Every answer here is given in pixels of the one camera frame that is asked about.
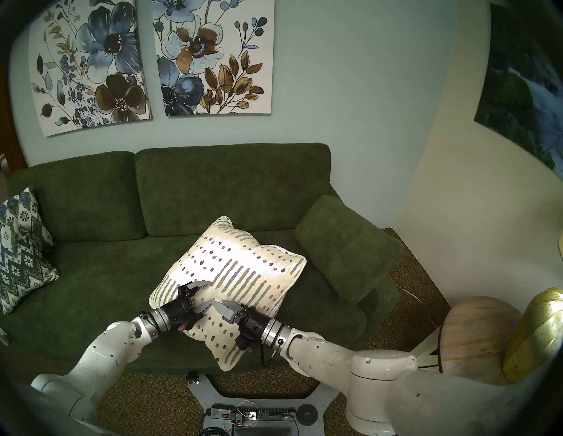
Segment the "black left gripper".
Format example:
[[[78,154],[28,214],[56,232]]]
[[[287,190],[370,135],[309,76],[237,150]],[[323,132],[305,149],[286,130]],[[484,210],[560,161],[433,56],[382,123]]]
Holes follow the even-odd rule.
[[[192,307],[191,298],[198,291],[203,290],[206,286],[211,285],[211,281],[198,280],[192,283],[180,285],[177,289],[177,296],[169,303],[161,306],[161,311],[166,315],[168,330],[177,330],[184,326],[185,330],[190,330],[193,326],[204,318],[209,308],[212,307],[215,299],[209,299]]]

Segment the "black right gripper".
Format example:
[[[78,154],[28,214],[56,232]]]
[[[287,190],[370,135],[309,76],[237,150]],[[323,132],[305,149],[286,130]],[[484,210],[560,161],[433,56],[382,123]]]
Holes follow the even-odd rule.
[[[264,343],[263,335],[270,323],[268,315],[230,300],[222,300],[222,304],[222,319],[238,325],[236,343]]]

